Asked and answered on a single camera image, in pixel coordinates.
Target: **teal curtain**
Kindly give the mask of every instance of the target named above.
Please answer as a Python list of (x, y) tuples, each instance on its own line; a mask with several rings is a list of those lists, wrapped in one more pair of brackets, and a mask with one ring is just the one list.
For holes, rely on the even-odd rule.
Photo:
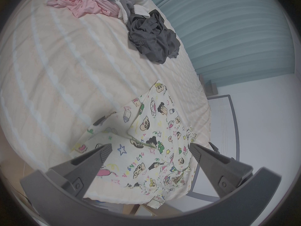
[(275, 0), (153, 0), (197, 74), (218, 86), (293, 73), (287, 20)]

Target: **pink garment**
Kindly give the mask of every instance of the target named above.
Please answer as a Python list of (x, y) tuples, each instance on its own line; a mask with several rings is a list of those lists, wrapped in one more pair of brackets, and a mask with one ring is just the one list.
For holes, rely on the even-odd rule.
[(102, 13), (107, 16), (118, 17), (120, 10), (116, 3), (108, 0), (49, 0), (47, 6), (67, 7), (77, 18), (85, 13)]

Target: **bed sheet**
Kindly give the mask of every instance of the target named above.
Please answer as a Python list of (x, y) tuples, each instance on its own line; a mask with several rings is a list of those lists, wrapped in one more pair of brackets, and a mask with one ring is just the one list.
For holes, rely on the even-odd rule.
[(76, 18), (46, 1), (27, 0), (0, 40), (1, 127), (33, 169), (71, 159), (71, 148), (93, 122), (157, 80), (165, 82), (184, 126), (199, 135), (196, 142), (209, 146), (209, 103), (179, 38), (177, 59), (153, 63), (128, 41), (122, 20)]

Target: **curtain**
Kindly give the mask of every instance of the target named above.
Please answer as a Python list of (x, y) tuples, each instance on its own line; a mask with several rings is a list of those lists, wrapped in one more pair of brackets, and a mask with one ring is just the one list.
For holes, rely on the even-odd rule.
[(276, 0), (153, 0), (197, 74), (217, 86), (294, 72), (288, 22)]

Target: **white garment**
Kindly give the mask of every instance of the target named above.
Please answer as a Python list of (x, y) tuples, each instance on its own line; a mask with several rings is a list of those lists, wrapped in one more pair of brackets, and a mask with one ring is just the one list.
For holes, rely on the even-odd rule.
[[(194, 171), (188, 144), (196, 136), (191, 127), (184, 128), (166, 86), (158, 81), (149, 92), (90, 126), (70, 155), (110, 143), (113, 150), (95, 179), (103, 189), (97, 199), (158, 208), (189, 191)], [(106, 187), (108, 183), (114, 189)]]
[[(118, 18), (123, 19), (123, 22), (127, 24), (128, 22), (128, 16), (126, 13), (126, 10), (122, 6), (120, 0), (115, 0), (113, 1), (114, 3), (117, 4), (117, 6), (120, 8)], [(139, 14), (144, 16), (145, 18), (149, 18), (149, 6), (148, 6), (148, 0), (135, 0), (134, 4), (134, 11), (135, 14)]]

